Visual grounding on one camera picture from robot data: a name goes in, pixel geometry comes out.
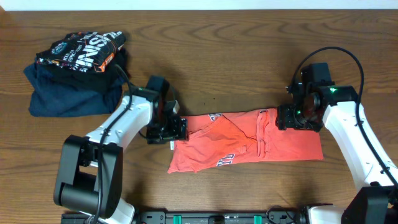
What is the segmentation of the red orange t-shirt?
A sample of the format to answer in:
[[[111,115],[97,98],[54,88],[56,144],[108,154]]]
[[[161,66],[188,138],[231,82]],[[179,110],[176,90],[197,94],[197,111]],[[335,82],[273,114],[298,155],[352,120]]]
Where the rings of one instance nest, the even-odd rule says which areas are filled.
[[[168,169],[198,172],[247,162],[322,160],[318,133],[276,125],[275,108],[187,116],[187,139],[174,141]]]

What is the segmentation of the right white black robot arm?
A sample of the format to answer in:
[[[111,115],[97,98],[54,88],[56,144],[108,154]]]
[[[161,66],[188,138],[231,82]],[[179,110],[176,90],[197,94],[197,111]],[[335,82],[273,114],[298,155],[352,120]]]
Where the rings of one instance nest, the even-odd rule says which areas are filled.
[[[397,166],[373,133],[352,86],[317,86],[277,108],[280,130],[326,128],[348,164],[357,190],[346,208],[309,205],[297,223],[397,223]]]

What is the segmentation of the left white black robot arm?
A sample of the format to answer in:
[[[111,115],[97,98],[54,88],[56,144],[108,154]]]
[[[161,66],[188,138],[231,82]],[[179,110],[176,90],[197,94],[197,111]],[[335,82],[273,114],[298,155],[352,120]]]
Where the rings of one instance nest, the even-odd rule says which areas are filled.
[[[69,209],[62,223],[135,223],[136,209],[121,197],[124,150],[147,129],[148,144],[186,138],[187,122],[177,100],[138,88],[127,92],[119,108],[84,137],[69,136],[62,147],[54,202]]]

